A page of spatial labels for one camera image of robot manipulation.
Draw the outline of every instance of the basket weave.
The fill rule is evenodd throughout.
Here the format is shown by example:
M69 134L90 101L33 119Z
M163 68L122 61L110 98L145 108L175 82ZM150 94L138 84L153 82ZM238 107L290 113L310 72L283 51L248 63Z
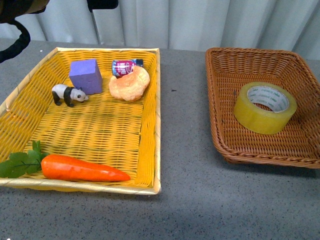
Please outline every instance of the basket weave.
M96 59L102 93L68 107L53 102L56 84L72 86L72 61ZM109 92L112 61L143 59L150 84L136 102ZM44 152L105 164L130 175L123 182L60 181L42 172L18 179L0 178L0 186L37 190L113 192L152 195L160 185L160 51L155 49L56 48L19 84L0 107L0 162L41 141Z
M320 85L306 62L284 50L210 48L205 54L214 146L230 163L320 168ZM287 90L297 110L274 135L252 132L233 110L240 89L267 82Z

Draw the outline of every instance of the carrot leaves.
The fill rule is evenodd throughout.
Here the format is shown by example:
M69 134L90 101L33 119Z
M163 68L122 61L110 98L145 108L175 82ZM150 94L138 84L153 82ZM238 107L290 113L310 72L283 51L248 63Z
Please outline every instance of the carrot leaves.
M0 178L15 179L24 174L39 172L41 161L47 155L41 153L40 141L32 141L32 150L11 153L8 160L0 163Z

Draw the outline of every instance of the toy carrot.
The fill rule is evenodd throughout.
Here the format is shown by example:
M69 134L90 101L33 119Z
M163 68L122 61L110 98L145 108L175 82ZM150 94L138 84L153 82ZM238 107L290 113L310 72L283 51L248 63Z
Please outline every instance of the toy carrot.
M65 181L128 181L130 176L111 166L86 162L74 157L41 153L40 141L32 142L32 150L11 153L0 163L0 178L18 178L42 170L48 179Z
M114 167L82 161L70 156L50 154L41 161L47 179L96 182L128 181L130 176Z

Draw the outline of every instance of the clear packing tape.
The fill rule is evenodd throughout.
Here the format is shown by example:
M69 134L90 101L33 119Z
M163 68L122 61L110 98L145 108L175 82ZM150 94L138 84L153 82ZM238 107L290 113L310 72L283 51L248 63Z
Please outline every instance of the clear packing tape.
M255 104L270 108L264 110ZM272 135L283 130L297 110L294 97L281 87L266 82L244 85L236 99L234 116L245 128Z

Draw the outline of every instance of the panda figurine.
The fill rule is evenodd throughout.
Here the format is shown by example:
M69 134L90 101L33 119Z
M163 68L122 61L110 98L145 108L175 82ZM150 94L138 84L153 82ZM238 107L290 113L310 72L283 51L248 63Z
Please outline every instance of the panda figurine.
M73 107L72 100L83 102L89 99L89 97L82 91L82 88L76 89L72 86L65 84L57 84L52 88L52 95L54 103L58 106L61 105L60 99L63 99L68 107Z

